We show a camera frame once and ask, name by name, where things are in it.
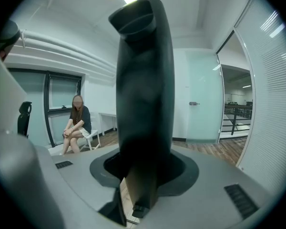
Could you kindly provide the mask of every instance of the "white shorts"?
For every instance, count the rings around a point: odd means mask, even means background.
[[[82,133],[82,135],[83,135],[84,137],[87,137],[87,136],[90,135],[90,133],[87,132],[86,129],[84,129],[84,128],[82,128],[82,127],[78,128],[78,130]]]

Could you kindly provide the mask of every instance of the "black t-shirt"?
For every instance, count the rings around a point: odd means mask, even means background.
[[[86,106],[84,106],[84,108],[82,110],[82,117],[81,117],[80,120],[79,120],[79,116],[78,116],[78,113],[77,113],[76,123],[78,123],[81,120],[84,121],[84,124],[82,125],[82,128],[84,128],[87,132],[89,132],[91,134],[90,112],[89,112],[89,109]]]

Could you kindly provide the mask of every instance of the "knee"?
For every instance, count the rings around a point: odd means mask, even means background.
[[[76,138],[73,137],[70,139],[70,145],[76,145],[77,144],[76,142],[77,142]]]
[[[70,137],[69,136],[66,136],[63,140],[64,143],[69,143],[70,142]]]

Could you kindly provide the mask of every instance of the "long brown hair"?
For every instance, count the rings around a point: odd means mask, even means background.
[[[74,105],[74,99],[76,97],[80,97],[82,100],[82,105],[80,106],[79,110],[77,110],[77,108]],[[84,101],[82,99],[82,96],[80,95],[75,95],[72,99],[72,120],[73,120],[73,125],[77,124],[77,120],[80,121],[81,117],[82,117],[82,111],[84,109]]]

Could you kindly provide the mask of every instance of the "window blinds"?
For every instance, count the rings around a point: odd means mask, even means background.
[[[255,118],[239,167],[270,193],[286,182],[286,27],[266,0],[251,0],[236,25],[255,83]]]

